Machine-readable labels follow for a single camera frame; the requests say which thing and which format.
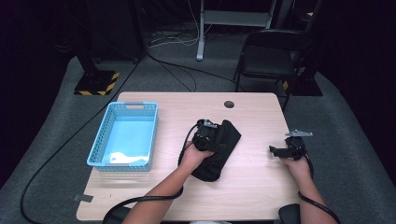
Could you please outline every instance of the black cable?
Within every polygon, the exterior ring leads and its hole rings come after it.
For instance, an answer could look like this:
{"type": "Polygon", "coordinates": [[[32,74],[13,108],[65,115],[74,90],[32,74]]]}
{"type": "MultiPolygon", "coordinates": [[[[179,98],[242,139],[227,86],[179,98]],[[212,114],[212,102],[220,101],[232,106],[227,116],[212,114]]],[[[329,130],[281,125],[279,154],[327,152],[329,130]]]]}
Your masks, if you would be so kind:
{"type": "Polygon", "coordinates": [[[194,76],[191,73],[189,73],[188,71],[186,71],[183,68],[181,68],[181,67],[177,67],[177,68],[190,75],[190,77],[192,78],[192,81],[194,82],[194,91],[193,92],[196,92],[196,90],[197,90],[197,82],[195,81],[194,76]]]}
{"type": "Polygon", "coordinates": [[[156,32],[153,32],[151,35],[156,35],[153,36],[149,41],[148,41],[148,47],[156,47],[161,44],[170,44],[170,43],[177,43],[177,42],[165,42],[165,40],[177,40],[180,44],[185,43],[185,42],[191,42],[196,39],[196,36],[190,32],[190,30],[187,31],[181,31],[177,34],[172,34],[172,35],[164,35],[163,32],[161,32],[161,35],[156,34],[156,32]],[[190,40],[182,40],[181,38],[183,37],[192,37],[193,39],[190,40]]]}
{"type": "Polygon", "coordinates": [[[114,95],[110,98],[110,100],[96,113],[94,114],[88,121],[86,121],[74,134],[72,134],[71,137],[69,137],[42,165],[41,167],[35,172],[35,174],[30,178],[30,180],[28,181],[28,183],[26,184],[22,195],[21,195],[21,199],[20,199],[20,210],[21,210],[21,215],[23,216],[23,218],[30,222],[30,223],[34,223],[34,224],[39,224],[39,222],[33,221],[32,219],[30,219],[24,210],[23,207],[23,202],[24,202],[24,196],[26,194],[26,191],[29,189],[30,185],[32,184],[33,180],[35,179],[35,177],[41,172],[41,170],[64,148],[64,146],[66,146],[83,128],[85,128],[94,118],[96,118],[106,107],[107,105],[114,99],[114,97],[120,92],[121,88],[123,87],[123,85],[126,83],[126,81],[129,79],[129,77],[131,76],[131,74],[134,72],[134,70],[136,69],[136,67],[139,65],[139,62],[137,63],[137,65],[134,67],[134,69],[131,71],[131,73],[128,75],[127,78],[125,78],[125,80],[121,83],[119,89],[114,93],[114,95]]]}
{"type": "Polygon", "coordinates": [[[314,200],[305,197],[303,194],[301,194],[300,191],[298,191],[298,196],[305,202],[310,203],[312,205],[314,205],[315,207],[323,210],[324,212],[326,212],[327,214],[329,214],[332,218],[334,218],[334,220],[338,223],[341,224],[340,219],[338,218],[338,216],[332,211],[330,210],[328,207],[326,207],[325,205],[315,202],[314,200]]]}
{"type": "Polygon", "coordinates": [[[186,146],[187,141],[189,140],[189,136],[190,136],[192,130],[193,130],[195,127],[198,127],[198,124],[195,124],[194,126],[192,126],[192,128],[191,128],[191,129],[189,130],[189,132],[187,133],[186,139],[184,139],[183,148],[181,149],[182,151],[186,150],[189,146],[191,146],[191,145],[194,143],[194,142],[191,142],[188,146],[186,146]]]}
{"type": "Polygon", "coordinates": [[[215,74],[213,74],[213,73],[209,73],[209,72],[206,72],[206,71],[203,71],[203,70],[200,70],[200,69],[191,68],[191,67],[184,66],[184,65],[180,65],[180,64],[176,64],[176,63],[164,62],[164,61],[161,61],[161,60],[159,60],[159,59],[154,58],[154,57],[151,56],[149,53],[148,53],[148,56],[149,56],[152,60],[154,60],[154,61],[156,61],[156,62],[160,62],[160,63],[164,63],[164,64],[168,64],[168,65],[173,65],[173,66],[176,66],[176,67],[181,67],[181,68],[190,69],[190,70],[192,70],[192,71],[204,73],[204,74],[210,75],[210,76],[212,76],[212,77],[218,77],[218,78],[221,78],[221,79],[230,81],[230,82],[232,82],[233,84],[235,84],[235,82],[234,82],[233,80],[228,79],[228,78],[226,78],[226,77],[221,77],[221,76],[215,75],[215,74]]]}
{"type": "Polygon", "coordinates": [[[305,153],[304,157],[306,159],[306,162],[308,162],[309,171],[311,173],[311,178],[314,178],[314,165],[312,164],[311,158],[309,158],[308,153],[305,153]]]}
{"type": "MultiPolygon", "coordinates": [[[[304,157],[306,158],[306,162],[308,163],[309,166],[309,171],[311,173],[311,178],[314,178],[314,165],[312,164],[312,161],[308,155],[308,153],[304,154],[304,157]]],[[[323,210],[324,212],[326,212],[327,214],[329,214],[330,216],[332,216],[332,218],[334,218],[334,220],[338,223],[341,224],[340,219],[338,218],[338,216],[332,211],[330,210],[328,207],[326,207],[325,205],[315,202],[314,200],[305,197],[300,191],[298,191],[298,196],[300,197],[300,199],[306,201],[307,203],[310,203],[312,205],[314,205],[315,207],[323,210]]]]}
{"type": "Polygon", "coordinates": [[[125,200],[121,203],[118,203],[117,205],[113,206],[108,212],[106,213],[105,217],[103,218],[103,223],[107,224],[111,216],[113,215],[114,211],[117,209],[123,207],[124,205],[127,205],[129,203],[139,203],[139,202],[148,202],[148,201],[167,201],[167,200],[174,200],[183,193],[183,187],[176,193],[175,195],[171,196],[142,196],[142,197],[136,197],[132,199],[125,200]]]}
{"type": "Polygon", "coordinates": [[[189,87],[186,86],[186,84],[184,84],[184,82],[182,82],[180,79],[178,79],[175,74],[173,74],[167,67],[165,67],[165,65],[163,65],[163,63],[161,62],[157,62],[159,63],[166,71],[168,71],[178,82],[180,82],[188,91],[191,91],[189,87]]]}

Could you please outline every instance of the blue plastic basket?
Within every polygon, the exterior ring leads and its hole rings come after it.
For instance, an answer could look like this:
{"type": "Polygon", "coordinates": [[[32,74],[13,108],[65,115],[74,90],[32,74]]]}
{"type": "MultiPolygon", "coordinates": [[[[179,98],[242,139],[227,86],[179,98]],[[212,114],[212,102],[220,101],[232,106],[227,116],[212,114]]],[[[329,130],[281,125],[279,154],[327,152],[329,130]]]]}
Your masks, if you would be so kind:
{"type": "Polygon", "coordinates": [[[157,120],[157,103],[110,103],[87,163],[99,171],[149,171],[157,120]]]}

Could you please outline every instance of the wrist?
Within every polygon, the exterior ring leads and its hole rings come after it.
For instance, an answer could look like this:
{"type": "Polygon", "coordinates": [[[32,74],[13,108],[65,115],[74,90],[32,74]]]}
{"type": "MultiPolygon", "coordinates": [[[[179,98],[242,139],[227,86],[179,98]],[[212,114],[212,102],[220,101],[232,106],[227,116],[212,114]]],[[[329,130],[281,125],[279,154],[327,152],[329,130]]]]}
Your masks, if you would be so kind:
{"type": "Polygon", "coordinates": [[[312,180],[311,176],[296,178],[296,182],[297,182],[299,190],[310,189],[312,186],[315,186],[314,181],[312,180]]]}
{"type": "Polygon", "coordinates": [[[177,169],[178,169],[180,172],[182,172],[182,173],[184,173],[184,174],[186,174],[186,175],[190,175],[190,174],[195,170],[195,167],[192,167],[192,166],[190,166],[190,165],[188,165],[188,164],[181,163],[181,164],[177,167],[177,169]]]}
{"type": "Polygon", "coordinates": [[[302,179],[297,182],[299,191],[306,197],[312,197],[318,193],[317,187],[311,178],[302,179]]]}

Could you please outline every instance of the yellow and black hazard tape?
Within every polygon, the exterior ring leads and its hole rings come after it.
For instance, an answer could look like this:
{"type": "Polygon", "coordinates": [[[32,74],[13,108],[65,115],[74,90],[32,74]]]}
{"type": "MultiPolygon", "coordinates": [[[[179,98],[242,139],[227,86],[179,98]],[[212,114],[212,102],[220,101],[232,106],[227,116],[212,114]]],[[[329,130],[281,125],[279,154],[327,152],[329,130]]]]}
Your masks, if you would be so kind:
{"type": "Polygon", "coordinates": [[[116,85],[117,78],[120,76],[120,73],[116,73],[111,78],[110,83],[107,88],[103,91],[75,91],[76,95],[109,95],[116,85]]]}
{"type": "Polygon", "coordinates": [[[287,90],[289,88],[289,83],[288,83],[288,81],[285,81],[284,83],[283,83],[283,90],[287,90]]]}

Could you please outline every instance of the person's left hand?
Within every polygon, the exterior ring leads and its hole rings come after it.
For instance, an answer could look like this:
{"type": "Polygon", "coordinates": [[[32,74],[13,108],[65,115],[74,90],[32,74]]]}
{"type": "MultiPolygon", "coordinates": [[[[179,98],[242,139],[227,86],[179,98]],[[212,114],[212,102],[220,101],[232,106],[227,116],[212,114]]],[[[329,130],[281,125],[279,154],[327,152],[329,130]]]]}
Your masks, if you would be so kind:
{"type": "Polygon", "coordinates": [[[214,154],[211,151],[198,150],[190,141],[187,142],[186,146],[189,147],[184,151],[184,155],[179,166],[189,169],[190,172],[194,171],[205,158],[214,154]]]}

